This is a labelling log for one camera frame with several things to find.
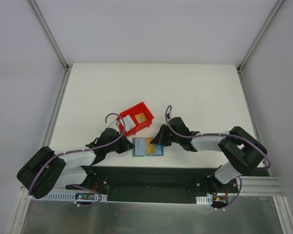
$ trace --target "white wall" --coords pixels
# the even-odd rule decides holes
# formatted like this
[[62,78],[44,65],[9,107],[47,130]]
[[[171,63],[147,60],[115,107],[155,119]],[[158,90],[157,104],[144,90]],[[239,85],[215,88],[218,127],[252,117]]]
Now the white wall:
[[21,187],[16,174],[40,147],[63,75],[28,3],[0,1],[0,234]]
[[239,65],[276,0],[37,0],[74,62]]
[[293,214],[293,0],[285,2],[242,78]]

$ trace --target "red container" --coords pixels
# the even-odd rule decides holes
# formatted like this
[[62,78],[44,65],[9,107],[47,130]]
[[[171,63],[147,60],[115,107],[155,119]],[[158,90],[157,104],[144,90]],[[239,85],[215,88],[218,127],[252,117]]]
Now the red container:
[[[140,102],[128,110],[121,112],[119,115],[121,117],[130,116],[133,122],[136,124],[134,128],[124,133],[126,137],[136,135],[137,131],[149,127],[152,124],[152,119],[154,119],[154,116],[144,102]],[[124,126],[122,121],[119,119],[119,117],[117,120],[121,123],[119,125],[120,130],[123,131]]]

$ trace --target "metal frame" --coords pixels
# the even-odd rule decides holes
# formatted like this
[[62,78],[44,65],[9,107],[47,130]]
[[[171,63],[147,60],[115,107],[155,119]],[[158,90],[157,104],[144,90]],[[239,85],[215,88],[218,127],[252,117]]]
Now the metal frame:
[[[39,6],[37,5],[35,0],[27,0],[30,7],[32,8],[37,21],[42,27],[42,30],[47,37],[52,49],[54,50],[57,58],[59,59],[62,67],[65,69],[65,75],[63,77],[61,87],[58,91],[58,95],[56,98],[55,105],[53,107],[53,112],[50,118],[50,121],[48,123],[48,127],[45,133],[45,137],[42,143],[42,146],[44,145],[49,145],[52,134],[54,131],[54,127],[56,124],[56,120],[60,111],[61,103],[63,100],[63,96],[65,93],[65,89],[68,83],[69,79],[69,74],[71,71],[72,66],[68,65],[66,59],[64,58],[56,40],[53,37],[53,34],[51,33],[51,30],[46,23],[41,10],[39,9]],[[248,52],[246,53],[245,57],[243,58],[241,65],[237,68],[240,82],[241,82],[241,87],[245,96],[245,100],[247,103],[248,111],[251,117],[252,125],[254,128],[254,132],[256,135],[256,139],[259,140],[259,134],[254,122],[254,117],[253,117],[253,111],[251,108],[251,104],[243,83],[243,79],[241,77],[241,71],[249,61],[251,55],[259,45],[261,39],[263,38],[264,34],[266,33],[267,29],[270,27],[273,19],[281,9],[282,5],[284,4],[285,0],[277,0],[275,5],[273,6],[271,12],[269,13],[268,17],[266,18],[263,26],[259,30],[258,34],[256,35],[254,41],[252,42]],[[242,187],[242,196],[255,196],[255,195],[260,195],[260,196],[273,196],[277,213],[279,216],[279,220],[282,226],[282,230],[286,234],[293,234],[293,219],[290,213],[290,209],[288,207],[288,203],[285,197],[285,192],[283,190],[283,187],[280,183],[280,179],[277,177],[251,177],[251,176],[243,176],[241,177],[243,180],[243,187]],[[71,193],[72,191],[59,191],[59,190],[54,190],[52,193]],[[26,212],[29,206],[31,197],[28,196],[27,194],[27,189],[24,187],[21,188],[16,206],[14,208],[12,218],[8,224],[7,227],[7,233],[9,234],[19,234],[21,233],[22,225],[26,216]]]

